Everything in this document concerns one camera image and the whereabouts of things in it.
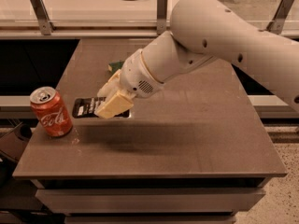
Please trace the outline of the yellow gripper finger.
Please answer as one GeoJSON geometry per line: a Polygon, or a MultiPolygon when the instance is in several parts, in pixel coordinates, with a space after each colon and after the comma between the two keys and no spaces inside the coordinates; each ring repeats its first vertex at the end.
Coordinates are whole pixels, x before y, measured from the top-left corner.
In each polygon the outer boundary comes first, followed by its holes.
{"type": "Polygon", "coordinates": [[[98,97],[112,98],[121,91],[120,84],[121,70],[115,72],[108,82],[98,91],[98,97]]]}
{"type": "Polygon", "coordinates": [[[125,90],[113,91],[95,110],[94,114],[103,119],[111,119],[134,106],[135,96],[125,90]]]}

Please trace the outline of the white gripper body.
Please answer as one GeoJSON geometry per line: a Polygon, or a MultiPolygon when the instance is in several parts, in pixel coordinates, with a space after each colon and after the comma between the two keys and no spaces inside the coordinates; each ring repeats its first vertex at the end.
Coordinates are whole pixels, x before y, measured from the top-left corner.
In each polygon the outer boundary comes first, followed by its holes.
{"type": "Polygon", "coordinates": [[[138,49],[124,62],[121,68],[120,84],[138,98],[151,97],[164,87],[163,83],[152,76],[143,61],[142,49],[138,49]]]}

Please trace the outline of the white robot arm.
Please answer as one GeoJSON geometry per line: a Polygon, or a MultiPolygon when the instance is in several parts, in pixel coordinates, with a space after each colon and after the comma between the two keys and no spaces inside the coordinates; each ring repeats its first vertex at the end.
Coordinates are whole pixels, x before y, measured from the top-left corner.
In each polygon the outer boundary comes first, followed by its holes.
{"type": "Polygon", "coordinates": [[[169,79],[216,59],[241,69],[299,111],[299,44],[259,30],[218,0],[179,0],[170,29],[137,50],[97,95],[94,114],[110,119],[148,98],[169,79]]]}

